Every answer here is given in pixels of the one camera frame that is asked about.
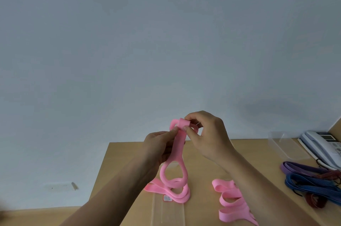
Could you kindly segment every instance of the wooden table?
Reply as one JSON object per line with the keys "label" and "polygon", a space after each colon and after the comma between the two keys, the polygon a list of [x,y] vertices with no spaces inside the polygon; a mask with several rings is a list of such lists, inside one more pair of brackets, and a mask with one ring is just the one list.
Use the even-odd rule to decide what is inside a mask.
{"label": "wooden table", "polygon": [[[308,206],[304,198],[296,195],[284,185],[285,175],[279,169],[282,160],[268,146],[266,139],[232,140],[232,143],[237,151],[258,169],[258,171],[313,216],[318,223],[321,225],[341,224],[341,207],[328,202],[324,209],[313,209]],[[134,154],[139,150],[141,144],[141,142],[109,143],[91,197],[134,157]],[[201,156],[190,141],[187,141],[184,146],[183,159],[188,170],[188,185],[191,190],[191,198],[185,203],[185,222],[187,226],[253,225],[245,220],[237,220],[227,224],[218,218],[218,210],[222,208],[219,203],[220,194],[214,191],[211,182],[213,179],[231,180],[232,178],[229,174],[215,163]],[[312,158],[301,163],[316,166]],[[181,170],[179,166],[173,169],[167,169],[166,175],[168,178],[181,177]],[[142,191],[130,208],[122,225],[150,226],[152,198],[152,193]]]}

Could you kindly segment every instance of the clear plastic box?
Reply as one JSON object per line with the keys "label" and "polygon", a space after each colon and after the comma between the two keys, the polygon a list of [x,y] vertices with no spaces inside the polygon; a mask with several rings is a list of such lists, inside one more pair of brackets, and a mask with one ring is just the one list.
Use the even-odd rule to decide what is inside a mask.
{"label": "clear plastic box", "polygon": [[284,132],[269,132],[268,144],[273,148],[283,161],[296,162],[309,159],[310,156]]}

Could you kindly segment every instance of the white wall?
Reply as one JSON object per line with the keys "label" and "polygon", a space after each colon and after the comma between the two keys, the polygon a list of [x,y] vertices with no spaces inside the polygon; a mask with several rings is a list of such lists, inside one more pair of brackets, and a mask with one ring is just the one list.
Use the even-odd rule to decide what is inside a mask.
{"label": "white wall", "polygon": [[[0,199],[77,206],[107,145],[207,110],[231,138],[341,115],[340,0],[0,0]],[[74,181],[74,193],[42,185]]]}

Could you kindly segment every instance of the telephone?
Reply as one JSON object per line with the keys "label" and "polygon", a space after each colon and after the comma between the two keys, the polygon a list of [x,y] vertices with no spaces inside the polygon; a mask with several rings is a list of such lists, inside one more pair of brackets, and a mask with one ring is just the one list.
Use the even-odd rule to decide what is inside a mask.
{"label": "telephone", "polygon": [[341,142],[330,133],[307,131],[301,135],[299,142],[320,165],[341,170]]}

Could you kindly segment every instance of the price tag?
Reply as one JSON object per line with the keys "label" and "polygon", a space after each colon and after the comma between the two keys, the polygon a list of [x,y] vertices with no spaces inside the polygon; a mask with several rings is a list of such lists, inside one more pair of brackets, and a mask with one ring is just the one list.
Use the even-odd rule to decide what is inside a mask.
{"label": "price tag", "polygon": [[168,195],[163,195],[163,201],[164,201],[164,202],[172,202],[173,199],[170,198]]}

